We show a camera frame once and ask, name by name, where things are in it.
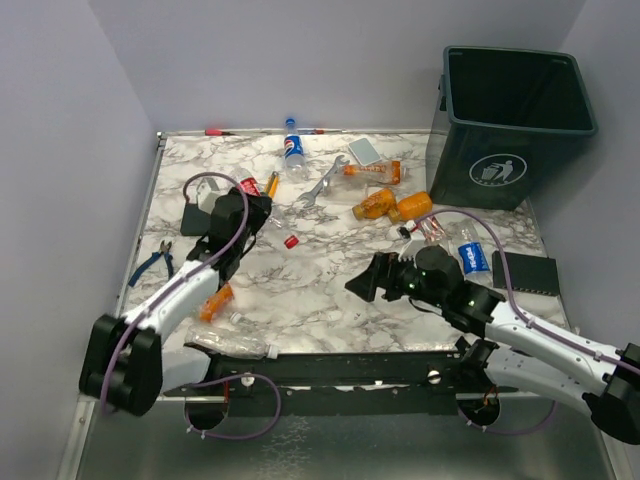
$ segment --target dark green trash can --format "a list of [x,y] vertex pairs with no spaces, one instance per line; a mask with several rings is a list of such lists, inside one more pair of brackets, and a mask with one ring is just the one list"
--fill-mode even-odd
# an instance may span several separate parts
[[447,47],[427,146],[428,164],[440,157],[429,192],[439,204],[513,210],[596,131],[572,56]]

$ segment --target pliers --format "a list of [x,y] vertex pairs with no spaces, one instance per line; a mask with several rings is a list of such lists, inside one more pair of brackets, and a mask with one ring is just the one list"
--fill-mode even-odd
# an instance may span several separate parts
[[171,277],[173,277],[173,263],[171,263],[173,255],[169,253],[169,250],[171,250],[172,243],[173,242],[165,243],[163,240],[162,243],[160,243],[160,249],[157,252],[153,252],[146,262],[136,268],[136,271],[133,272],[133,275],[131,275],[131,279],[129,280],[130,287],[133,287],[136,284],[142,273],[151,265],[156,263],[156,260],[158,260],[160,256],[164,257],[164,261],[167,264],[167,270],[169,271],[169,280],[171,280]]

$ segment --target metal wrench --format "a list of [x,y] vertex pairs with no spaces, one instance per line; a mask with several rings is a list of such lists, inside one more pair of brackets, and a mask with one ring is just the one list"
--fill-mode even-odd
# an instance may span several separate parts
[[316,197],[320,194],[320,192],[329,187],[333,174],[335,174],[340,167],[344,167],[348,164],[349,159],[345,160],[344,155],[338,155],[329,171],[324,174],[324,177],[320,179],[316,186],[313,187],[309,192],[303,193],[298,197],[298,200],[302,200],[305,202],[305,205],[303,205],[302,208],[313,207],[316,203]]

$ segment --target yellow pencil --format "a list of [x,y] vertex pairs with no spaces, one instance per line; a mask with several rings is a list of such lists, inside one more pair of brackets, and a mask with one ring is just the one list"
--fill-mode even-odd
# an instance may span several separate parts
[[278,190],[278,183],[280,182],[280,174],[278,172],[272,172],[269,180],[267,180],[267,186],[264,187],[264,193],[273,198],[276,196],[276,190]]

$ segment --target gray wall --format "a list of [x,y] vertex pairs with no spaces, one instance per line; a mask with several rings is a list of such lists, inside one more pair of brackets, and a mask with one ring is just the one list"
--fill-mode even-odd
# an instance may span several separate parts
[[[575,55],[600,124],[590,152],[535,200],[582,332],[640,342],[640,3],[590,0],[563,50]],[[635,456],[640,476],[640,449]]]
[[90,0],[158,129],[429,127],[450,44],[557,49],[584,0]]
[[55,478],[156,143],[83,0],[0,7],[0,476]]

